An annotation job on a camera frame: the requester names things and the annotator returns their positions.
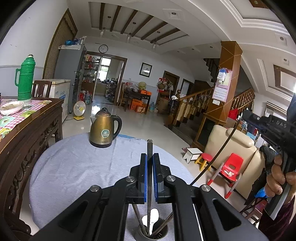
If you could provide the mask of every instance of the checkered tablecloth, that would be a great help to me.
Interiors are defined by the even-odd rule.
[[[15,99],[1,99],[0,106],[16,101]],[[9,116],[4,116],[0,114],[0,141],[19,123],[21,123],[28,116],[41,109],[43,106],[49,104],[50,100],[32,100],[31,103],[25,104],[24,107]]]

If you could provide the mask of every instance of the round table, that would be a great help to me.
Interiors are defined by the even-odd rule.
[[[89,143],[89,133],[75,135],[48,148],[38,159],[30,179],[30,205],[33,221],[42,228],[66,209],[91,185],[112,186],[129,175],[130,168],[140,164],[141,153],[147,152],[147,142],[118,136],[108,148],[96,148]],[[153,146],[160,163],[170,167],[171,173],[186,183],[193,180],[190,172],[171,154]],[[147,205],[138,205],[141,216],[147,214]],[[157,204],[152,194],[151,208],[157,208],[166,219],[171,204]],[[138,221],[131,205],[126,220],[124,240],[135,240]],[[173,221],[168,235],[162,240],[174,240]]]

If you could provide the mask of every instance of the human hand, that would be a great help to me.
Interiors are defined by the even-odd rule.
[[[282,157],[281,155],[277,155],[274,158],[271,174],[266,178],[267,183],[264,187],[264,190],[268,197],[274,197],[276,194],[279,195],[283,192],[281,185],[287,181],[287,183],[291,185],[288,196],[284,202],[284,204],[287,204],[293,199],[296,193],[296,172],[289,172],[285,176],[281,170],[281,164]]]

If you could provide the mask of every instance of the electric kettle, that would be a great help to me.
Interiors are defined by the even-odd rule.
[[[122,120],[117,115],[111,115],[107,108],[102,108],[95,115],[96,119],[91,125],[89,135],[90,143],[99,148],[109,147],[112,141],[119,134],[122,127]],[[118,122],[118,128],[114,133],[114,121]]]

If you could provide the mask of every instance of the kettle handle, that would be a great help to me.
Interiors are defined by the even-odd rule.
[[[20,69],[16,69],[15,70],[15,85],[18,87],[18,83],[17,83],[17,73],[20,72]]]
[[[117,137],[117,135],[119,134],[121,127],[122,127],[122,120],[119,116],[117,115],[112,115],[111,116],[113,121],[117,121],[118,122],[118,127],[117,130],[115,131],[115,133],[113,134],[113,140],[115,139],[115,137]]]

